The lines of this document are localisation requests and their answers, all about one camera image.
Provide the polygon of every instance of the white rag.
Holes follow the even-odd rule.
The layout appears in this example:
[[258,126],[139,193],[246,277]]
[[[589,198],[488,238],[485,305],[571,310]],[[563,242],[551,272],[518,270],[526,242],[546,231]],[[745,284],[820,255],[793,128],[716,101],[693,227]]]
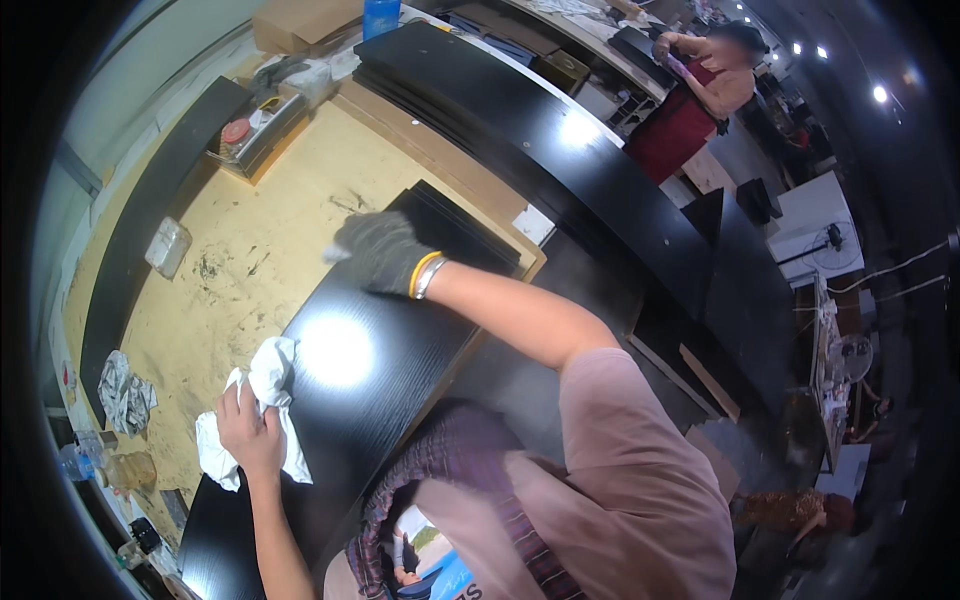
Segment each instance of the white rag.
[[[257,410],[260,415],[267,406],[277,408],[280,427],[286,437],[287,456],[283,461],[283,470],[297,483],[313,483],[310,469],[303,458],[303,450],[297,439],[297,430],[290,421],[290,395],[281,388],[294,362],[295,342],[289,338],[268,338],[260,349],[256,351],[250,362],[250,373],[246,377],[239,369],[234,369],[227,378],[226,390],[232,384],[243,384],[246,378],[250,381],[253,395],[256,396]],[[220,433],[217,431],[217,414],[203,413],[197,417],[197,451],[200,454],[200,468],[210,479],[216,481],[229,492],[240,489],[240,475],[237,473],[237,462],[220,444]]]

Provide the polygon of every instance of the worker in red apron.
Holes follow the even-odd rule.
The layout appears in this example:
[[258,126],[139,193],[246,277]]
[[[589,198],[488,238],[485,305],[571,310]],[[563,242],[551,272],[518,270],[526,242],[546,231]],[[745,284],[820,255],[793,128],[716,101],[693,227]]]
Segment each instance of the worker in red apron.
[[[671,48],[695,58],[684,65],[670,55]],[[624,152],[657,185],[663,183],[716,135],[718,122],[753,97],[753,69],[769,51],[760,32],[743,21],[718,27],[707,37],[672,32],[658,37],[654,59],[686,85],[675,87],[636,126]]]

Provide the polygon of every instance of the work glove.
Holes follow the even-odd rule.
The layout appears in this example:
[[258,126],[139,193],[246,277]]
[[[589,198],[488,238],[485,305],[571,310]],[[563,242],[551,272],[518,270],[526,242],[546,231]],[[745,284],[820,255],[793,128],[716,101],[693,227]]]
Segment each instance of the work glove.
[[664,36],[657,38],[654,42],[654,60],[663,64],[670,55],[670,40]]
[[440,256],[418,242],[413,226],[395,211],[350,215],[333,241],[349,254],[341,264],[357,287],[409,298],[414,296],[418,271]]
[[690,76],[690,72],[686,69],[686,66],[682,62],[680,62],[679,59],[672,57],[670,55],[667,55],[664,66],[666,66],[666,68],[676,73],[677,76],[680,77],[680,79],[686,79],[687,77]]

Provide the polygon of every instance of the blue bottle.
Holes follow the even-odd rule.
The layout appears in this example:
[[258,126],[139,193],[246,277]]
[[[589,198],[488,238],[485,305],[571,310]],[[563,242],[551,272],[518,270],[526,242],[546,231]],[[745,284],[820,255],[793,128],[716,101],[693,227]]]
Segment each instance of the blue bottle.
[[393,31],[399,25],[399,19],[400,0],[364,0],[364,41]]

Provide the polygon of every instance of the plaid fabric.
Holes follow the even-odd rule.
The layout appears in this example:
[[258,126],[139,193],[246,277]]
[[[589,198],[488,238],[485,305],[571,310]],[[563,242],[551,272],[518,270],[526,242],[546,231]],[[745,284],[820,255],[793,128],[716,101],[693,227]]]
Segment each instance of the plaid fabric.
[[347,561],[360,594],[371,600],[387,597],[380,564],[380,526],[397,490],[412,481],[432,478],[480,492],[490,500],[547,600],[586,600],[514,495],[503,456],[507,450],[521,448],[498,416],[472,404],[455,404],[425,422],[373,491],[364,509],[363,531],[347,545]]

